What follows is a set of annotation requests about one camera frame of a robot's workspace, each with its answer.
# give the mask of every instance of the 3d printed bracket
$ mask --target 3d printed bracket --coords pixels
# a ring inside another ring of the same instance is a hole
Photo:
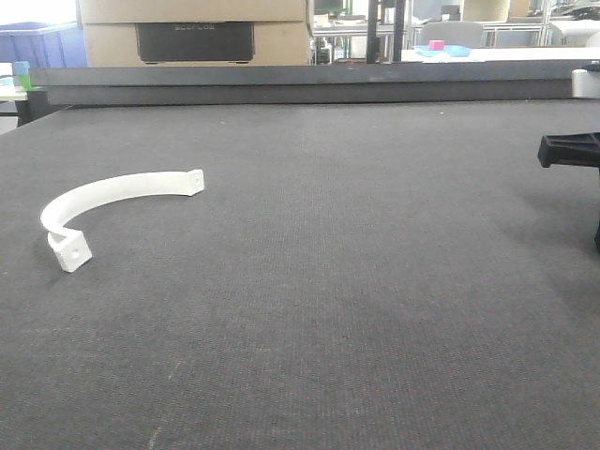
[[[204,190],[203,171],[149,172],[117,176],[77,187],[50,202],[41,213],[48,244],[61,267],[75,272],[92,258],[83,232],[65,228],[76,216],[103,204],[150,195],[192,196]]]

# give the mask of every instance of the white chair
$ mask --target white chair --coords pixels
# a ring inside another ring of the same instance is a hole
[[[508,20],[510,0],[462,0],[463,21],[503,23]]]
[[[586,47],[600,47],[600,32],[591,35],[585,43]]]
[[[481,46],[484,25],[477,22],[430,22],[421,30],[421,45],[431,40],[443,40],[449,45],[461,45],[476,49]]]

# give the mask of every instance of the gray felt mat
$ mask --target gray felt mat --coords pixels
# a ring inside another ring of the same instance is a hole
[[[0,137],[0,448],[600,448],[600,102],[59,112]],[[206,191],[38,222],[79,185]]]

